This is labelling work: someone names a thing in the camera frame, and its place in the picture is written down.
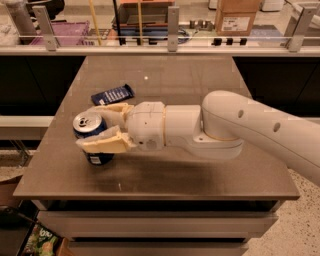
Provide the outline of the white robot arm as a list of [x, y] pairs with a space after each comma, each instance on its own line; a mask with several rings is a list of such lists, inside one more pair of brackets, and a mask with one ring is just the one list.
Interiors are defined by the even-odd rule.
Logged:
[[200, 105], [142, 102], [95, 106], [85, 122], [107, 129], [76, 141], [87, 153], [179, 147], [212, 159], [238, 156], [249, 142], [320, 186], [320, 125], [230, 91], [212, 91]]

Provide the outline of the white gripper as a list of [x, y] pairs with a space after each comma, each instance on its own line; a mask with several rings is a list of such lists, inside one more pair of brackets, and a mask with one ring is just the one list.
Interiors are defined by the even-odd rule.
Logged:
[[[108, 129], [76, 141], [86, 153], [125, 153], [136, 145], [142, 151], [164, 147], [165, 105], [162, 102], [142, 102], [135, 107], [128, 103], [99, 105], [89, 108], [88, 112], [99, 114]], [[121, 131], [126, 128], [128, 134]]]

